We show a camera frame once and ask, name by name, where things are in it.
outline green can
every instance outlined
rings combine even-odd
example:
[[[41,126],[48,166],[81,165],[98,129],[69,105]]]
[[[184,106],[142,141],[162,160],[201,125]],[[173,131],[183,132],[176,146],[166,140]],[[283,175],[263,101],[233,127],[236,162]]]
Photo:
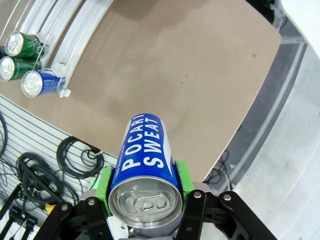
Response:
[[[9,35],[5,45],[5,52],[11,57],[36,59],[45,54],[41,51],[44,44],[40,42],[36,35],[28,35],[15,31]]]
[[[0,80],[8,82],[10,80],[21,79],[26,72],[33,69],[40,70],[42,64],[35,59],[11,58],[5,56],[0,60]]]

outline pocari sweat can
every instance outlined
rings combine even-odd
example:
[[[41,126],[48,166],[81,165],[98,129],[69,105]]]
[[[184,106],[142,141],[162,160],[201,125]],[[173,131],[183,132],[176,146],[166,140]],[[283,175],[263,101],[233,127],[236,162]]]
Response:
[[[173,221],[182,196],[164,123],[143,113],[125,130],[110,194],[110,210],[131,227],[150,229]]]
[[[65,77],[58,77],[54,71],[48,68],[31,70],[23,76],[21,89],[27,97],[34,98],[42,94],[58,92],[58,88],[62,88],[65,81]]]

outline bolt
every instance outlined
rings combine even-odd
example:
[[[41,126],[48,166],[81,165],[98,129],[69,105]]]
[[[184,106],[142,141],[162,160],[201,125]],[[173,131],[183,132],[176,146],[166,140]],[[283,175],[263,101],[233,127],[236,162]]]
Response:
[[[229,194],[225,194],[225,195],[223,196],[223,200],[225,200],[225,201],[230,201],[230,200],[231,200],[231,196],[230,196]]]
[[[199,198],[201,198],[201,192],[195,191],[194,194],[193,194],[193,196],[194,196],[196,199],[199,199]]]
[[[95,202],[95,200],[94,199],[90,199],[89,201],[88,201],[88,204],[90,205],[90,206],[92,206],[93,204],[95,204],[96,202]]]
[[[62,207],[61,207],[61,210],[62,211],[65,211],[68,209],[68,205],[67,204],[63,204]]]

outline aluminum can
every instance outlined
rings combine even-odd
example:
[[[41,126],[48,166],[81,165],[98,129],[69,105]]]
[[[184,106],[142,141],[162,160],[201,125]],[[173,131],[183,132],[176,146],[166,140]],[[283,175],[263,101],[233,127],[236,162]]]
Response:
[[[51,69],[28,71],[22,78],[21,89],[29,97],[58,92],[58,84],[61,77],[58,77]]]
[[[150,113],[135,116],[126,127],[110,186],[112,214],[131,227],[150,229],[173,221],[182,204],[164,123]]]
[[[43,43],[36,35],[28,35],[14,31],[8,37],[5,45],[5,52],[11,57],[36,59],[42,57],[45,51],[41,51]]]
[[[5,56],[0,60],[0,80],[7,82],[21,79],[26,72],[36,69],[40,70],[42,64],[34,59],[11,58]]]

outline brown tabletop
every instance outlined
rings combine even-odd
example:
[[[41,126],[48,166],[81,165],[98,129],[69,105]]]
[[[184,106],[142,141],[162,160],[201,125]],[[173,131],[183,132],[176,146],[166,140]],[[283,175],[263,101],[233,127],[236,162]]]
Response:
[[[115,0],[76,67],[69,98],[0,93],[113,155],[139,113],[164,122],[173,159],[202,181],[254,101],[281,41],[244,0]]]

